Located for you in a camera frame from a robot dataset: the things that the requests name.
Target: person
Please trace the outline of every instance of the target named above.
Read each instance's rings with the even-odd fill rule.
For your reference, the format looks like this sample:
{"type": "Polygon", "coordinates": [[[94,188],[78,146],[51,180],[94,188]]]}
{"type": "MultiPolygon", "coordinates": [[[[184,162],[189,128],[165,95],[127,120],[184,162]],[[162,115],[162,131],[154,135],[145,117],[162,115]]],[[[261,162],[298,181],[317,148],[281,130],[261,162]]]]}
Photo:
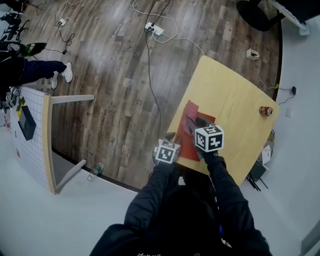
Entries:
{"type": "Polygon", "coordinates": [[[202,156],[214,200],[181,182],[173,164],[159,162],[130,203],[124,223],[109,226],[90,256],[271,256],[224,158],[217,151],[202,156]]]}
{"type": "Polygon", "coordinates": [[[51,87],[58,84],[58,75],[62,74],[67,83],[73,78],[72,66],[61,61],[28,61],[23,57],[10,57],[0,62],[1,87],[20,86],[46,78],[51,80],[51,87]]]}

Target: black jacket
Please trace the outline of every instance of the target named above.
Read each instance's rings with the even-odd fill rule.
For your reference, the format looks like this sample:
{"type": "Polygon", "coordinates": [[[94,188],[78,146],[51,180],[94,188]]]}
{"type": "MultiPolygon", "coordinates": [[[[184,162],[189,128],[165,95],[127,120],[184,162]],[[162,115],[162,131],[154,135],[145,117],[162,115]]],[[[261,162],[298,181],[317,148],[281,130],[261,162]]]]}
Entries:
{"type": "Polygon", "coordinates": [[[270,256],[268,243],[255,229],[248,201],[228,174],[224,159],[210,154],[204,159],[218,207],[199,198],[188,184],[168,189],[174,167],[160,163],[130,203],[124,224],[111,225],[90,255],[270,256]]]}

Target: black sleeve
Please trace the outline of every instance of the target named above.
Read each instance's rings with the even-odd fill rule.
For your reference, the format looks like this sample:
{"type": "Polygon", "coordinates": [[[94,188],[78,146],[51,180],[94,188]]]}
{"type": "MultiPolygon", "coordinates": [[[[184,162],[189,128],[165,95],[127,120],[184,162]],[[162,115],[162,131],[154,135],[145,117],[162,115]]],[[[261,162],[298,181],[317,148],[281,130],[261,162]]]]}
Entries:
{"type": "Polygon", "coordinates": [[[267,240],[255,229],[248,201],[229,175],[224,158],[205,153],[204,160],[216,191],[219,217],[227,242],[250,255],[270,256],[267,240]]]}
{"type": "Polygon", "coordinates": [[[157,216],[173,164],[159,163],[153,168],[148,183],[130,203],[124,224],[108,227],[90,256],[127,255],[139,241],[150,222],[157,216]]]}

